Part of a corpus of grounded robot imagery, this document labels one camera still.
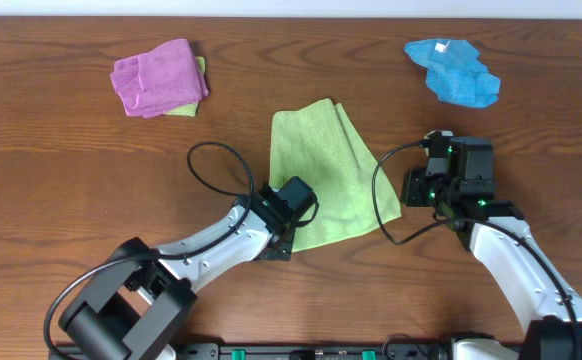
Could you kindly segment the large green microfiber cloth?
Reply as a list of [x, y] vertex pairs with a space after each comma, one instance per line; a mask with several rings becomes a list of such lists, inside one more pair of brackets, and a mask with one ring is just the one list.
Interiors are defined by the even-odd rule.
[[342, 104], [319, 100], [273, 115], [269, 185], [298, 176], [314, 190], [315, 219], [296, 230], [293, 250], [314, 249], [365, 235], [402, 216], [394, 187]]

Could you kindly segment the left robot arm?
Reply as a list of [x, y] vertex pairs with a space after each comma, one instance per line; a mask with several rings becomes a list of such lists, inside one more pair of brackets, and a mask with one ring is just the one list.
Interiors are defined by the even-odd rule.
[[312, 188], [294, 176], [278, 190], [238, 197], [217, 223], [180, 241], [151, 249], [130, 239], [58, 325], [88, 359], [173, 359], [169, 342], [198, 291], [238, 264], [289, 259], [295, 230], [317, 209]]

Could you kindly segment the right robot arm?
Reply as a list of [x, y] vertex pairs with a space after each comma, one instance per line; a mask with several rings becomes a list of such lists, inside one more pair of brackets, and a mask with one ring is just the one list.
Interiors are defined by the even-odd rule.
[[450, 342], [452, 359], [582, 359], [582, 297], [559, 274], [522, 211], [495, 197], [494, 150], [484, 138], [432, 131], [417, 143], [428, 163], [409, 171], [402, 202], [430, 207], [495, 279], [520, 323], [512, 350], [494, 339]]

